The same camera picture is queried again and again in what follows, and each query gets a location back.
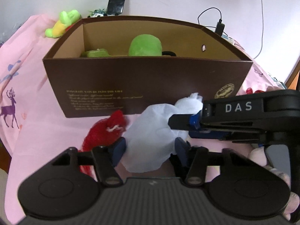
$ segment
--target black cable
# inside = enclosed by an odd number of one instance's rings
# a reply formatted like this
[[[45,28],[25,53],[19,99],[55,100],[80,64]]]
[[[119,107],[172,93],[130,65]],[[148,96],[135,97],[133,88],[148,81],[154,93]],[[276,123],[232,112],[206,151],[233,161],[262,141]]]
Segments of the black cable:
[[[256,57],[254,57],[253,59],[256,59],[260,53],[263,50],[263,31],[264,31],[264,19],[263,19],[263,0],[261,0],[261,5],[262,5],[262,41],[261,41],[261,47],[260,47],[260,51],[259,53],[256,55]]]
[[[200,16],[201,16],[203,13],[205,13],[206,11],[208,11],[209,9],[217,9],[217,10],[220,12],[220,22],[222,22],[222,13],[221,13],[220,9],[218,9],[218,8],[216,8],[216,7],[210,7],[210,8],[208,8],[208,9],[204,10],[204,11],[203,11],[202,13],[200,13],[200,15],[198,16],[198,24],[199,24],[199,25],[200,25],[200,22],[199,22]]]
[[[206,28],[216,28],[216,27],[214,27],[214,26],[205,26]]]

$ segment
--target cardboard box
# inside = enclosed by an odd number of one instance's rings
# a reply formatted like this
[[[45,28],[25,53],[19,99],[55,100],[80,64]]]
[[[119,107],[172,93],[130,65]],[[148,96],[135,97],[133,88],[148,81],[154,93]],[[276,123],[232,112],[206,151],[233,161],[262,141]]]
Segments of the cardboard box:
[[[152,34],[177,57],[128,57],[132,39]],[[105,48],[113,57],[80,58]],[[234,96],[252,62],[207,28],[176,20],[109,16],[78,21],[43,59],[67,118],[107,116],[117,109],[141,113],[152,104],[174,104],[198,92],[203,98]]]

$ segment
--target screw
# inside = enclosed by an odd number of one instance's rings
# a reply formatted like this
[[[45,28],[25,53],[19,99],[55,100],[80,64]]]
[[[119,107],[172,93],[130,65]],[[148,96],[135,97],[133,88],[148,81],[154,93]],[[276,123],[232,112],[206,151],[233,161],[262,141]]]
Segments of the screw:
[[[117,177],[109,177],[105,180],[108,185],[118,185],[120,183],[120,179]]]
[[[190,185],[200,185],[202,184],[202,179],[199,178],[199,177],[189,177],[187,179],[187,182],[190,184]]]

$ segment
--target pink blanket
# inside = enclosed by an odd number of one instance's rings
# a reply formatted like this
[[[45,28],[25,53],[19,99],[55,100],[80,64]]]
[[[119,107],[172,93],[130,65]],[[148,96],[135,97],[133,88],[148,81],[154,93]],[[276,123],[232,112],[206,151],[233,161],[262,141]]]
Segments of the pink blanket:
[[[68,147],[80,148],[90,127],[101,119],[65,118],[57,103],[42,63],[42,58],[55,42],[54,39],[45,38],[44,31],[54,23],[46,15],[32,16],[0,48],[0,103],[1,106],[7,106],[6,121],[1,117],[0,138],[13,155],[6,188],[5,211],[13,224],[24,217],[17,199],[20,183]],[[266,72],[253,64],[238,94],[245,94],[248,87],[255,91],[266,90],[269,86],[279,89]],[[128,116],[130,122],[137,117],[138,115]],[[191,143],[216,152],[230,147],[243,155],[248,155],[252,149],[248,145],[216,140],[194,139]],[[165,163],[155,175],[168,176],[169,168]],[[117,171],[123,178],[132,175],[121,165],[117,167]],[[218,170],[209,168],[207,181],[216,175]]]

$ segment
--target wall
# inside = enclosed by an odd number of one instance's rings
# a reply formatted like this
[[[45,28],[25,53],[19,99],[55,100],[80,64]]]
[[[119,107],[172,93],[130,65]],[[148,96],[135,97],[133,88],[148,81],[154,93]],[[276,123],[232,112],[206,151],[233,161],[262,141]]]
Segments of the wall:
[[[30,15],[47,13],[54,18],[61,10],[106,8],[108,0],[0,0],[0,33],[25,21]],[[280,80],[286,80],[300,53],[300,0],[263,0],[265,35],[257,62]],[[129,0],[124,14],[157,16],[197,23],[208,7],[222,11],[225,32],[240,42],[249,55],[260,50],[262,17],[260,0]],[[218,11],[210,10],[200,23],[215,26]]]

